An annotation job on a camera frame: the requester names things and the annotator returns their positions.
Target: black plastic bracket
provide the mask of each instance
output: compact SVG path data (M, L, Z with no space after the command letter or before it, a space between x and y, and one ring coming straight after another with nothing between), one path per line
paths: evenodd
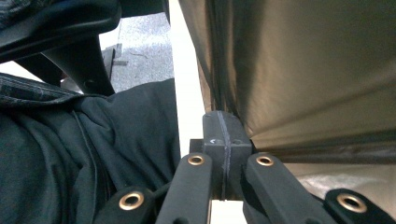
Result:
M156 223L208 223L212 173L212 160L207 155L185 156L177 167Z
M99 37L89 37L43 54L70 76L84 93L111 95L114 89L107 76Z
M106 73L108 79L111 80L111 72L113 70L113 60L116 55L116 51L113 48L108 48L102 51L103 63L105 64Z
M35 54L29 57L15 60L15 63L39 77L46 83L60 87L62 70L42 54Z
M213 160L213 199L242 200L241 167L252 154L252 144L236 116L223 111L204 115L203 152Z
M271 223L336 223L276 157L249 157L247 182Z
M323 206L338 223L396 223L388 213L363 195L350 189L330 190L326 194Z
M155 221L155 196L139 187L122 189L96 215L94 224L143 224Z

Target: gray fabric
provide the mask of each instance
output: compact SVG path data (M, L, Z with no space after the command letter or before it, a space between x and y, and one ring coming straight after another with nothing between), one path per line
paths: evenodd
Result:
M53 0L3 0L0 1L0 31L34 15Z
M396 150L394 1L180 4L212 109L238 116L259 150L316 161L313 147L352 160L359 144Z

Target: black chair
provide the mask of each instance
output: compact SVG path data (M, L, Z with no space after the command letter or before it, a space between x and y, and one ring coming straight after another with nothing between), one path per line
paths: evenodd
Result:
M115 29L120 17L118 0L55 3L0 33L0 63L42 53L83 92L111 95L98 35Z

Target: chair base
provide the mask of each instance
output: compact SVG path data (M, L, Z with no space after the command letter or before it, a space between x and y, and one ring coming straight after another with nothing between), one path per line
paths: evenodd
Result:
M42 52L70 76L84 93L114 94L103 62L99 37Z

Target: brass grommet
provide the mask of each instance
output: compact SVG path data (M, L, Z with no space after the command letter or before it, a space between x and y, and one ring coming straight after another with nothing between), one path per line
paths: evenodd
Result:
M274 165L274 161L271 158L266 156L260 156L256 159L256 162L263 166L272 166Z
M136 201L133 203L127 203L126 201L130 198L135 198ZM120 208L123 210L134 210L138 207L140 207L140 205L142 205L143 201L145 201L145 196L139 192L139 191L133 191L129 194L125 194L121 199L120 199Z
M202 156L191 156L189 157L189 164L191 165L201 165L205 162Z
M365 213L367 206L360 198L352 194L342 193L337 196L337 202L339 202L345 209L356 212Z

